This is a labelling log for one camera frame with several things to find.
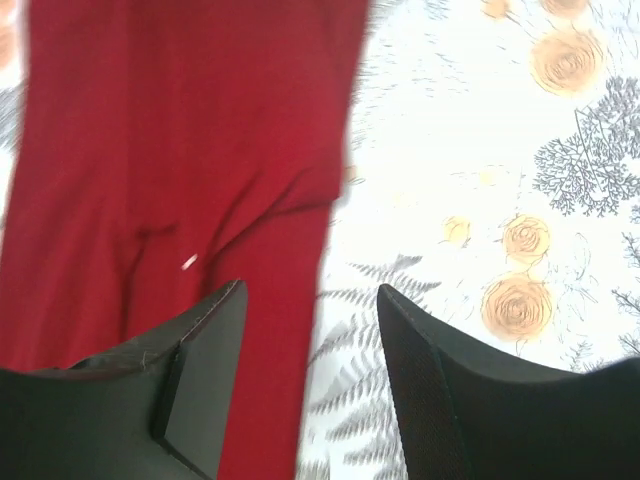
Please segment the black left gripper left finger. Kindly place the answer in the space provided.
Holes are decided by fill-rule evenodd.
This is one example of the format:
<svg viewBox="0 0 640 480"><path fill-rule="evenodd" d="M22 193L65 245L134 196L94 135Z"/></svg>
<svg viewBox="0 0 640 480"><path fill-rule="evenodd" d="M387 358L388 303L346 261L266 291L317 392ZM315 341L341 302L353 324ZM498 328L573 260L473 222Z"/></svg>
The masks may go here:
<svg viewBox="0 0 640 480"><path fill-rule="evenodd" d="M2 477L215 478L247 303L233 281L71 368L3 371Z"/></svg>

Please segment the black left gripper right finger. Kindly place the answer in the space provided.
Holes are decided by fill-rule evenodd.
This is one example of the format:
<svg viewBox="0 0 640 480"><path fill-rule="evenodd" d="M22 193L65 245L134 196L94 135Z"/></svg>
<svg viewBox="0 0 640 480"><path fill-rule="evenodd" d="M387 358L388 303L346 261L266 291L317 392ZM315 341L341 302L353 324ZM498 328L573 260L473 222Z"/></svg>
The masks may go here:
<svg viewBox="0 0 640 480"><path fill-rule="evenodd" d="M378 321L412 479L635 479L639 362L586 374L495 349L394 288Z"/></svg>

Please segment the red t shirt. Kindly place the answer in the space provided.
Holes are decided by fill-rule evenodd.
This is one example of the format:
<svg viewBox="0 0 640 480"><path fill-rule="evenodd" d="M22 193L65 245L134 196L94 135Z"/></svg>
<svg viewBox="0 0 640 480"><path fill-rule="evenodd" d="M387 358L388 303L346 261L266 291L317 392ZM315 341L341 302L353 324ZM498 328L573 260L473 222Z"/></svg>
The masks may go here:
<svg viewBox="0 0 640 480"><path fill-rule="evenodd" d="M294 475L365 1L33 1L1 363L68 367L230 280L219 475Z"/></svg>

